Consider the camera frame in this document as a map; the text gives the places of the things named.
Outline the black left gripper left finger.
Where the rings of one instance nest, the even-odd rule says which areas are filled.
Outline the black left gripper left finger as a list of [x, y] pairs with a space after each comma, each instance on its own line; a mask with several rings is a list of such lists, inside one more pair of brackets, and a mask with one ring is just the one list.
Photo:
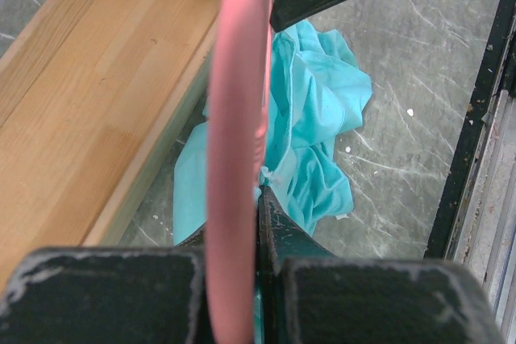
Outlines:
[[176, 247], [49, 247], [1, 296], [3, 343], [212, 343], [204, 232]]

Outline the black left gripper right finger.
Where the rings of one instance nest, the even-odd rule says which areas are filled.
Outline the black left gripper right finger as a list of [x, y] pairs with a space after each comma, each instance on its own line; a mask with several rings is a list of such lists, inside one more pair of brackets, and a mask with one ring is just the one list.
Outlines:
[[262, 186], [258, 343], [500, 343], [473, 276], [439, 259], [345, 259], [315, 242]]

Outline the thin pink wire hanger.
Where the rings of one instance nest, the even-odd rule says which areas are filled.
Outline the thin pink wire hanger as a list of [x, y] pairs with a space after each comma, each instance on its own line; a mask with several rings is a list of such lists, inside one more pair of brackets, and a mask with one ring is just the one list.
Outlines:
[[217, 343], [253, 340], [256, 132], [268, 56], [269, 0], [222, 0], [210, 85], [206, 294]]

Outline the teal t shirt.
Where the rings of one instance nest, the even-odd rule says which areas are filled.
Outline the teal t shirt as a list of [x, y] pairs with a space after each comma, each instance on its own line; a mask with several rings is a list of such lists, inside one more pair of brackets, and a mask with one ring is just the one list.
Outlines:
[[362, 126], [371, 96], [369, 75], [338, 31], [302, 20], [274, 37], [260, 183], [307, 234], [320, 219], [353, 210], [349, 179], [334, 161], [335, 139]]

